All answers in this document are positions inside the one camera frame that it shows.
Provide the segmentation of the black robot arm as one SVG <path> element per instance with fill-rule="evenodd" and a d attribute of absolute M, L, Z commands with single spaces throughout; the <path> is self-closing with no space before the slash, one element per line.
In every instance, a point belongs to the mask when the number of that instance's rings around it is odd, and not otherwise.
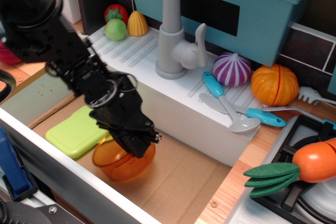
<path fill-rule="evenodd" d="M 84 96 L 90 116 L 121 148 L 142 158 L 160 135 L 142 113 L 135 78 L 108 70 L 61 12 L 62 0 L 1 0 L 1 42 L 23 62 L 44 62 L 74 94 Z"/>

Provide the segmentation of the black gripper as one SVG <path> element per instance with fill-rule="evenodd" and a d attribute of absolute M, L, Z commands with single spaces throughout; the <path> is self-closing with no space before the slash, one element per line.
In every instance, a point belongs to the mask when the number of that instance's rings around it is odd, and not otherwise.
<path fill-rule="evenodd" d="M 162 136 L 141 110 L 142 99 L 127 77 L 107 80 L 99 98 L 89 103 L 90 116 L 108 130 L 114 141 L 127 153 L 142 158 L 152 143 Z"/>

